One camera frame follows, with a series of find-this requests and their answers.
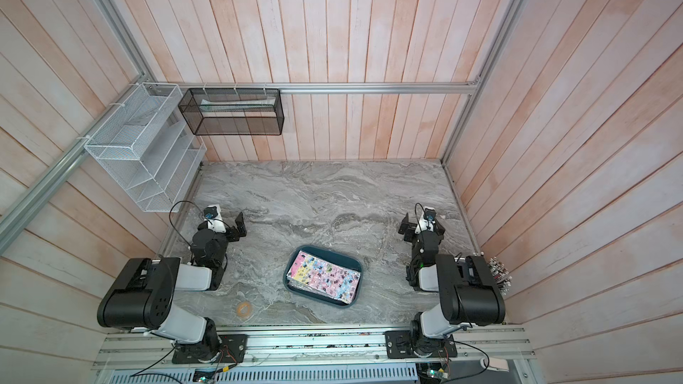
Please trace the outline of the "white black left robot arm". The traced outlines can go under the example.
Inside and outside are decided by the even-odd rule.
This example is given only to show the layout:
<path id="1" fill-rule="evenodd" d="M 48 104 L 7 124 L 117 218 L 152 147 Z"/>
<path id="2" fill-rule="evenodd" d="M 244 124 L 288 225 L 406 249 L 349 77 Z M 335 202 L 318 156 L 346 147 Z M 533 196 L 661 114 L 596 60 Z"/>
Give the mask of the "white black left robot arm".
<path id="1" fill-rule="evenodd" d="M 245 334 L 220 334 L 213 319 L 180 307 L 174 296 L 217 290 L 227 270 L 229 244 L 246 235 L 242 213 L 229 225 L 222 220 L 218 206 L 204 209 L 204 221 L 190 243 L 190 263 L 179 257 L 131 259 L 101 300 L 98 324 L 149 332 L 172 341 L 174 364 L 243 362 Z"/>

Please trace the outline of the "teal plastic storage box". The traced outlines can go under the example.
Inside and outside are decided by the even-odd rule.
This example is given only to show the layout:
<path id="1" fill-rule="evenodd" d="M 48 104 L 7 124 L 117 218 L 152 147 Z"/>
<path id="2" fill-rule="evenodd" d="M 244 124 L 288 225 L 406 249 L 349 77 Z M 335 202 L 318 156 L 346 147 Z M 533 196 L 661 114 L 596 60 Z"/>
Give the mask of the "teal plastic storage box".
<path id="1" fill-rule="evenodd" d="M 352 306 L 363 281 L 363 266 L 345 254 L 315 245 L 297 247 L 282 277 L 288 291 L 338 308 Z"/>

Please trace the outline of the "pink sticker sheet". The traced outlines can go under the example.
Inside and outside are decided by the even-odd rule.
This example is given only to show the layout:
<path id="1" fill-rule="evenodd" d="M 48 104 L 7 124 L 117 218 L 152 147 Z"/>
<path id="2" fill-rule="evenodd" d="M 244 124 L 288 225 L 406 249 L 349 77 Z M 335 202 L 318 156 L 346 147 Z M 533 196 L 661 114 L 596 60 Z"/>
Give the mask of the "pink sticker sheet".
<path id="1" fill-rule="evenodd" d="M 350 305 L 354 302 L 362 274 L 310 252 L 300 250 L 285 275 L 287 285 L 326 302 Z"/>

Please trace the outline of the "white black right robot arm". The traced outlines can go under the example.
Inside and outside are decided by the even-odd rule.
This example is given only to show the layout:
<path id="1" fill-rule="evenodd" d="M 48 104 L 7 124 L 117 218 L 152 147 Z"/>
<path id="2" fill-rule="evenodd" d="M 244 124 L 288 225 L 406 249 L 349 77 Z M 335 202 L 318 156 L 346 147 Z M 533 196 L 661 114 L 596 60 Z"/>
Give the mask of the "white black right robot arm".
<path id="1" fill-rule="evenodd" d="M 408 216 L 400 222 L 398 234 L 412 247 L 407 282 L 418 292 L 436 293 L 439 302 L 417 313 L 409 330 L 386 332 L 390 359 L 456 357 L 454 332 L 501 325 L 505 319 L 503 295 L 487 261 L 478 255 L 442 254 L 445 233 L 431 208 L 416 222 Z"/>

